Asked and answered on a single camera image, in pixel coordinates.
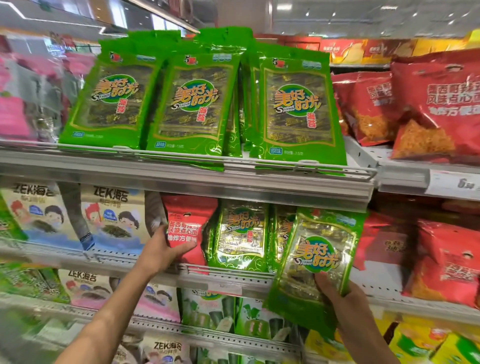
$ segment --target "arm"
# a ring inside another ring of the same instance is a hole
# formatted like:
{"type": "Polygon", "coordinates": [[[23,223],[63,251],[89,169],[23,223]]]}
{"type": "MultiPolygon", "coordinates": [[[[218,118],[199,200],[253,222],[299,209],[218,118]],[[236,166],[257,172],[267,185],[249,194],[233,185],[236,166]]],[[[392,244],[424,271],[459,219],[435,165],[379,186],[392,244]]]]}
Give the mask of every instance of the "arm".
{"type": "Polygon", "coordinates": [[[341,297],[322,273],[315,274],[321,292],[332,302],[338,318],[338,332],[357,364],[400,364],[378,330],[365,293],[350,282],[350,293],[341,297]]]}
{"type": "Polygon", "coordinates": [[[148,282],[172,261],[195,247],[188,242],[170,248],[165,227],[159,227],[145,244],[132,270],[112,296],[58,357],[55,364],[111,364],[124,331],[148,282]]]}

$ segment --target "cartoon girl with red hair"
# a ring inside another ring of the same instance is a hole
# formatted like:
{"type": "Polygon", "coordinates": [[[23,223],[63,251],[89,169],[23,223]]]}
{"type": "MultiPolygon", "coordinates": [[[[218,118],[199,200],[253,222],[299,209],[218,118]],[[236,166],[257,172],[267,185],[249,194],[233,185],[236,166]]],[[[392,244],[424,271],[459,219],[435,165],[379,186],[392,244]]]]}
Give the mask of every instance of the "cartoon girl with red hair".
{"type": "Polygon", "coordinates": [[[13,201],[10,209],[17,217],[20,224],[29,224],[32,221],[30,213],[19,200],[13,201]]]}
{"type": "Polygon", "coordinates": [[[98,206],[98,203],[90,204],[85,209],[85,215],[87,216],[88,221],[95,224],[95,226],[102,226],[102,217],[100,216],[100,206],[98,206]]]}

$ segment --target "hand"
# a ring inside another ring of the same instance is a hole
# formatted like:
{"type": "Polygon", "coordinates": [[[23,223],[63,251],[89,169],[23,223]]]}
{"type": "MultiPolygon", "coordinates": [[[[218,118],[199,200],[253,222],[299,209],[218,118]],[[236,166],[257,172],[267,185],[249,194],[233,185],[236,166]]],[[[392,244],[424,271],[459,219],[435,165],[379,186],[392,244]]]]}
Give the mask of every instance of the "hand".
{"type": "Polygon", "coordinates": [[[340,337],[357,364],[399,363],[380,333],[367,297],[359,286],[349,282],[350,293],[342,297],[325,273],[316,273],[315,282],[332,302],[340,337]]]}
{"type": "Polygon", "coordinates": [[[170,248],[165,240],[166,227],[167,225],[161,225],[155,230],[135,263],[135,266],[144,270],[150,278],[165,271],[177,257],[192,250],[197,245],[194,242],[187,242],[170,248]]]}

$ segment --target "person's left hand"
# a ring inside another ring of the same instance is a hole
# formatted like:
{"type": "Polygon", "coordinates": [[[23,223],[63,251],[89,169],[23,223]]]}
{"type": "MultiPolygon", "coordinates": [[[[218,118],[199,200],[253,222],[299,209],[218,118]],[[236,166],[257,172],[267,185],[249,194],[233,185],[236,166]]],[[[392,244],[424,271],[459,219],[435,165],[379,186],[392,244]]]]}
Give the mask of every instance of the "person's left hand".
{"type": "Polygon", "coordinates": [[[161,225],[154,235],[145,244],[142,253],[135,263],[136,267],[144,270],[151,278],[167,269],[170,264],[181,255],[192,250],[197,243],[187,242],[170,248],[165,240],[167,225],[161,225]]]}

